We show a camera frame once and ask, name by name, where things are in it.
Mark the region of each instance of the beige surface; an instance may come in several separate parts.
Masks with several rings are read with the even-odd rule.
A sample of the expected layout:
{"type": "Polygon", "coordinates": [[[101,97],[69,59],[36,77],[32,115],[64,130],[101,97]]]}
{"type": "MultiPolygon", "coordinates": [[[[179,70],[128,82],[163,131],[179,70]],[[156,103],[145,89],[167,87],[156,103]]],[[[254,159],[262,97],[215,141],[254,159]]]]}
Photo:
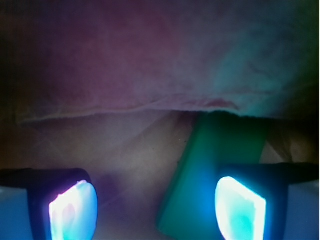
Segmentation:
{"type": "MultiPolygon", "coordinates": [[[[98,193],[95,239],[168,239],[155,227],[156,214],[195,117],[144,111],[25,125],[6,118],[0,125],[0,169],[83,168],[98,193]]],[[[261,162],[318,163],[319,137],[308,128],[274,122],[261,162]]]]}

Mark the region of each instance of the glowing light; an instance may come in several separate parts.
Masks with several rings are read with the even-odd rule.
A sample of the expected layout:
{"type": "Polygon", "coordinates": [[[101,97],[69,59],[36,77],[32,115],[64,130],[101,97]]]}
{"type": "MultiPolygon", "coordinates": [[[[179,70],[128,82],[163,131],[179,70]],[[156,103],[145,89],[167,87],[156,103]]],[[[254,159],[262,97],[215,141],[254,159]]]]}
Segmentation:
{"type": "Polygon", "coordinates": [[[223,177],[215,189],[216,218],[226,240],[263,240],[266,200],[232,177],[223,177]]]}
{"type": "Polygon", "coordinates": [[[92,184],[79,181],[49,204],[52,240],[92,239],[98,216],[98,197],[92,184]]]}

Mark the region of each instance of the pink fabric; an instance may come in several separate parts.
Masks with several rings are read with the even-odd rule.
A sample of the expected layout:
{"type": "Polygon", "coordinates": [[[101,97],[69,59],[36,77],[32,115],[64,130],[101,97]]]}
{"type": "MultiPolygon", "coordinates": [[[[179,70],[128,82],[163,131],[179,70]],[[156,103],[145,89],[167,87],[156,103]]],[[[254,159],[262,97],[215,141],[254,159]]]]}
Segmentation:
{"type": "Polygon", "coordinates": [[[314,0],[8,1],[0,27],[19,70],[16,119],[144,109],[308,117],[319,99],[318,9],[314,0]]]}

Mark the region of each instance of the fabric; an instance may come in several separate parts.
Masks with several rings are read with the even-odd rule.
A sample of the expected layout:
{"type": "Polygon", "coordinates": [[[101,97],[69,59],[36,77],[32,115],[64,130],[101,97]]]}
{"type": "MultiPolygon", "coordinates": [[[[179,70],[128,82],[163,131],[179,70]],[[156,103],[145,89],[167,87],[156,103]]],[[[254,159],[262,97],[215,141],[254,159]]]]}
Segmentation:
{"type": "Polygon", "coordinates": [[[303,119],[319,109],[317,0],[0,7],[19,123],[147,109],[303,119]]]}

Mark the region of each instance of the green block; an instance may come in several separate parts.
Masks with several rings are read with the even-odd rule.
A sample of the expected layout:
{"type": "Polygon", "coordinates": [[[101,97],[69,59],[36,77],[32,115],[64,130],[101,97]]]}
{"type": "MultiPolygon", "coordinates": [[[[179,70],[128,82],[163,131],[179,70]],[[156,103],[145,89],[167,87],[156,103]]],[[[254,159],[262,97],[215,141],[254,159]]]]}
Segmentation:
{"type": "Polygon", "coordinates": [[[215,211],[220,164],[257,164],[268,121],[225,112],[202,113],[157,216],[157,228],[178,240],[223,239],[215,211]]]}

